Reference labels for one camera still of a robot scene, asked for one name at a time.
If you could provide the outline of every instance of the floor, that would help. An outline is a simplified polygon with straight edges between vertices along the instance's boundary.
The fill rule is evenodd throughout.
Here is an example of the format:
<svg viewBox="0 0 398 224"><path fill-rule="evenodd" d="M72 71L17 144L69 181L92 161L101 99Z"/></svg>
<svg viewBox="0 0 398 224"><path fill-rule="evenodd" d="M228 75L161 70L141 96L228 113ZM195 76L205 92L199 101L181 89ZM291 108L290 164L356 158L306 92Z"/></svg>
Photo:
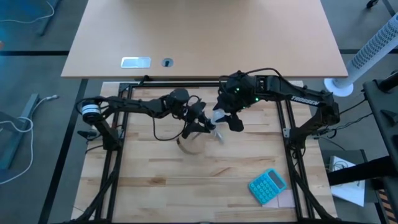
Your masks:
<svg viewBox="0 0 398 224"><path fill-rule="evenodd" d="M61 1L47 34L37 36L38 24L0 23L0 40L4 50L69 50L77 31L87 0ZM389 0L398 11L398 0ZM359 49L389 18L383 1L365 10L367 0L322 0L323 7L340 49ZM0 0L0 20L30 19L50 12L42 0ZM353 55L342 55L345 62ZM62 145L68 120L80 80L60 78L66 57L0 57L0 107L4 112L18 116L31 93L40 96L57 94L58 100L44 103L34 115L34 163L20 178L0 185L0 223L37 223L50 179ZM361 101L361 84L375 78L384 78L397 69L398 55L388 55L356 82L354 93L347 98L336 98L343 110ZM86 96L99 94L103 80L90 80ZM323 80L304 80L309 88L322 89ZM364 103L341 117L341 123L356 120L369 113ZM87 126L78 120L74 133ZM338 132L333 139L347 150L364 149L368 159L387 154L384 143L372 117ZM25 135L11 170L24 170L30 160L30 136ZM322 150L338 148L320 140ZM85 141L73 135L60 187L50 216L50 223L70 218L84 160ZM342 200L335 200L339 217L347 221L379 223L372 204L364 208Z"/></svg>

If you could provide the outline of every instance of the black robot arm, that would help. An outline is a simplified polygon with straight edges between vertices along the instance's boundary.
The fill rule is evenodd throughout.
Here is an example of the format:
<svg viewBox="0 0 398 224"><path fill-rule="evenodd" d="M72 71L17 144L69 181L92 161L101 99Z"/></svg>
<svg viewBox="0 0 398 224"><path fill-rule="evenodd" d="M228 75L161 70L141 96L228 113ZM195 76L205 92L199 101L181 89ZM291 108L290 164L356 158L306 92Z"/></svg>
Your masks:
<svg viewBox="0 0 398 224"><path fill-rule="evenodd" d="M298 147L304 147L305 138L317 129L326 125L333 125L340 121L338 105L334 102L333 94L325 91L309 90L307 87L298 87L285 80L277 71L275 75L250 76L252 72L238 71L220 82L217 104L213 111L222 110L225 115L216 122L227 122L232 131L242 131L243 122L237 113L250 107L260 100L282 101L291 100L316 106L317 112L305 124L289 131L289 138Z"/></svg>
<svg viewBox="0 0 398 224"><path fill-rule="evenodd" d="M198 100L194 104L188 105L188 101L192 97ZM210 119L203 112L205 106L206 103L202 102L199 97L190 96L186 89L181 88L174 90L169 95L150 101L117 96L87 98L81 102L81 113L84 122L95 126L102 135L104 149L113 151L118 150L121 143L117 130L109 126L106 118L115 112L142 113L157 119L164 118L171 113L173 118L184 120L185 124L181 135L183 138L187 138L192 132L210 133L210 130L214 129Z"/></svg>

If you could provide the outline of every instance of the calculator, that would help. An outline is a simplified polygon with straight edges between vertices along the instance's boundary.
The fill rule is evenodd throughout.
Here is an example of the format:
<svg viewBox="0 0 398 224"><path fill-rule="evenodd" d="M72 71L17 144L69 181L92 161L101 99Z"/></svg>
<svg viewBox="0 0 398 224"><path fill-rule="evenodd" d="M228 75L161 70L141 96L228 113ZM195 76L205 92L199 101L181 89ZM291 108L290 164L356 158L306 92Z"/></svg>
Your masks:
<svg viewBox="0 0 398 224"><path fill-rule="evenodd" d="M249 183L249 190L261 205L278 196L287 187L274 169L269 169Z"/></svg>

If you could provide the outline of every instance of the power cord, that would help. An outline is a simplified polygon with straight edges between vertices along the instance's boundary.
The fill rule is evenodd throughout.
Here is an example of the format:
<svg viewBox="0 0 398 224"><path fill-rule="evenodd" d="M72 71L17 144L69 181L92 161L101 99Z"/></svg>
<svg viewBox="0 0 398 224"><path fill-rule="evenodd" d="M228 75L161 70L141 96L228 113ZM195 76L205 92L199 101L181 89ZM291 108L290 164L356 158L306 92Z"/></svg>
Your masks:
<svg viewBox="0 0 398 224"><path fill-rule="evenodd" d="M103 147L104 145L100 145L100 146L95 146L95 147L91 147L91 148L89 148L89 149L87 149L86 150L86 154L87 154L87 152L90 152L91 150L94 150L94 149L97 149L97 148L99 148L99 147Z"/></svg>
<svg viewBox="0 0 398 224"><path fill-rule="evenodd" d="M327 134L327 133L329 133L329 132L334 132L334 134L333 134L332 136L327 136L329 139L332 139L332 138L334 138L334 137L337 135L337 131L338 131L338 130L348 128L348 127L350 127L351 125L356 124L356 123L362 121L364 118L367 118L367 117L371 116L372 114L373 114L373 113L369 113L369 114L367 114L367 115L365 115L365 116L362 116L362 117L358 118L356 121L350 121L350 122L348 122L348 123L346 123L346 124L344 124L344 125L337 126L336 128L331 128L331 129L329 129L329 128L323 128L323 129L321 129L321 130L318 130L318 131L314 132L312 135L315 136L315 137L317 137L317 136L322 136L322 135L324 135L324 134Z"/></svg>
<svg viewBox="0 0 398 224"><path fill-rule="evenodd" d="M343 151L346 151L345 148L343 148L342 146L340 146L339 144L335 143L334 141L332 141L332 140L330 140L330 139L327 139L327 138L324 138L324 137L321 137L321 136L320 136L320 137L316 137L316 138L314 138L314 139L315 139L315 140L324 139L324 140L326 140L326 141L328 141L328 142L334 144L335 146L339 147L339 148L342 149ZM303 150L303 152L302 152L302 154L301 154L301 157L304 156L306 150L307 150L307 148L304 147L304 150ZM296 153L296 151L292 152L292 157L293 157L293 159L297 159L297 153Z"/></svg>
<svg viewBox="0 0 398 224"><path fill-rule="evenodd" d="M345 112L347 112L347 111L350 111L350 110L354 109L355 107L359 106L361 103L363 103L363 102L365 102L365 101L366 101L366 99L363 99L361 102L355 104L354 106L348 108L347 110L343 110L342 112L340 112L339 115L342 115L343 113L345 113Z"/></svg>
<svg viewBox="0 0 398 224"><path fill-rule="evenodd" d="M343 148L343 146L340 146L339 144L335 143L334 141L332 141L332 140L330 140L330 139L327 139L327 138L324 138L324 137L317 137L317 138L314 138L314 139L315 139L315 140L318 140L318 139L326 140L326 141L328 141L328 142L334 144L335 146L339 147L339 148L342 149L343 151L346 151L346 149Z"/></svg>
<svg viewBox="0 0 398 224"><path fill-rule="evenodd" d="M201 100L201 99L199 98L199 96L192 95L192 96L189 97L187 103L185 104L185 107L188 106L188 103L189 103L189 101L190 101L192 98L196 98L196 99L198 99L198 101ZM168 139L160 139L160 138L158 138L158 137L156 136L155 118L154 118L153 116L151 116L151 117L152 117L152 124L153 124L153 127L154 127L154 128L153 128L153 130L154 130L154 137L155 137L156 140L158 140L158 141L171 141L171 140L173 140L173 139L179 137L179 136L184 132L185 128L187 127L187 120L185 120L182 130L181 130L176 136L174 136L174 137L172 137L172 138L168 138Z"/></svg>
<svg viewBox="0 0 398 224"><path fill-rule="evenodd" d="M52 10L50 15L42 16L42 17L36 18L36 19L34 19L32 21L18 21L18 20L14 20L14 19L5 19L5 20L1 20L0 22L18 22L18 23L21 23L21 24L32 24L32 23L37 22L37 21L39 21L41 19L52 17L54 15L54 13L55 13L55 10L54 10L52 5L48 1L46 1L46 2L51 7L51 10Z"/></svg>
<svg viewBox="0 0 398 224"><path fill-rule="evenodd" d="M28 129L26 129L26 130L20 130L19 128L17 128L17 126L16 126L12 121L0 121L0 124L10 123L10 124L12 125L12 127L14 127L14 129L17 130L17 131L20 132L20 133L27 133L27 132L30 131L30 162L29 162L29 165L28 165L27 168L26 168L24 171L22 171L20 174L17 174L16 176L11 177L11 178L8 179L8 180L5 180L5 181L0 182L0 185L6 184L6 183L8 183L8 182L10 182L10 181L12 181L12 180L14 180L14 179L20 177L21 175L25 174L25 173L30 169L30 167L32 166L32 164L33 164L33 121L31 120L31 118L32 118L32 116L33 116L33 113L35 112L35 110L37 109L37 107L38 107L41 103L43 103L44 101L54 100L54 99L57 99L57 98L59 98L57 95L53 95L53 96L48 96L48 97L42 98L42 99L36 104L36 106L33 108L32 114L30 115L30 118L18 117L18 119L24 119L24 120L26 120L26 121L28 121L28 122L30 123L30 127L29 127Z"/></svg>

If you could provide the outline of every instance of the wooden tabletop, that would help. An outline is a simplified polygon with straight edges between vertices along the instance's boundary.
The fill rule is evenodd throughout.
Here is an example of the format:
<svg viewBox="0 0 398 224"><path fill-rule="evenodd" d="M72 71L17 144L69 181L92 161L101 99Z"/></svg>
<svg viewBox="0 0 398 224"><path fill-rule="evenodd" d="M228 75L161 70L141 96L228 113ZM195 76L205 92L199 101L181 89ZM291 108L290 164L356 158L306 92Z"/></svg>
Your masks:
<svg viewBox="0 0 398 224"><path fill-rule="evenodd" d="M150 57L150 68L123 69L123 57ZM216 78L263 67L348 75L320 0L90 0L62 76Z"/></svg>
<svg viewBox="0 0 398 224"><path fill-rule="evenodd" d="M104 83L102 96L117 95L119 83ZM150 100L170 93L170 88L134 90L133 98ZM216 88L188 88L207 102L211 116ZM310 118L308 106L292 103L297 125ZM294 208L263 208L248 190L248 183L265 170L274 168L291 189L279 119L274 102L261 101L242 111L244 131L232 132L219 126L225 139L221 145L209 134L201 154L182 152L176 141L156 141L152 119L130 114L113 222L289 222ZM177 134L182 122L168 116L156 120L159 138ZM101 145L92 142L89 147ZM81 215L98 193L105 151L86 155L72 218ZM310 190L331 214L336 210L317 141L307 140L304 156ZM303 195L300 195L305 208Z"/></svg>

